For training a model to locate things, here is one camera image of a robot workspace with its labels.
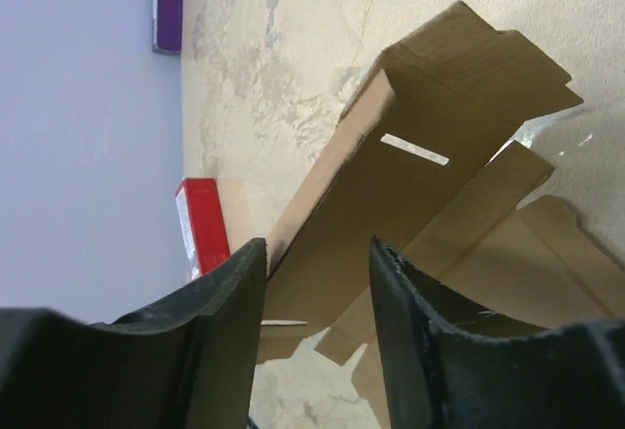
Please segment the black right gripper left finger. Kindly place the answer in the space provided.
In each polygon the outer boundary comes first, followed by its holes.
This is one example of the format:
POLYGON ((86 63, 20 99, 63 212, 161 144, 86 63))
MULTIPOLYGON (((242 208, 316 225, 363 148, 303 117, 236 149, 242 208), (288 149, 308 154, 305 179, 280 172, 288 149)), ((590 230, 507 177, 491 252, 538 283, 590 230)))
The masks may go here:
POLYGON ((254 238, 115 322, 3 309, 2 426, 250 427, 266 273, 266 243, 254 238))

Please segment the brown cardboard box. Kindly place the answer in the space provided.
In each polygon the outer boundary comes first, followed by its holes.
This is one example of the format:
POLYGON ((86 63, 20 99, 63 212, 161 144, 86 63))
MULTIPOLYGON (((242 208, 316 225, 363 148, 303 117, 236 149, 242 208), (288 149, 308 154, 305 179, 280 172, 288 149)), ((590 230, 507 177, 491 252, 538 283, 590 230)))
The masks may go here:
POLYGON ((569 74, 456 2, 386 48, 268 238, 261 361, 362 358, 352 382, 390 421, 370 291, 373 238, 475 303, 544 330, 624 323, 624 274, 558 197, 527 196, 553 165, 513 140, 576 107, 569 74))

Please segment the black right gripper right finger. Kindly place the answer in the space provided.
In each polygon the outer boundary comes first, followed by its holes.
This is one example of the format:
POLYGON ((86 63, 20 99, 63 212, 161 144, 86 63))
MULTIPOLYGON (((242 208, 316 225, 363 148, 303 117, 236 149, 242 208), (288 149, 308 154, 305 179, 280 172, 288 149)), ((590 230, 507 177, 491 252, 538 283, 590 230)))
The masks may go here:
POLYGON ((544 330, 489 310, 373 238, 369 278, 395 428, 620 428, 624 323, 544 330))

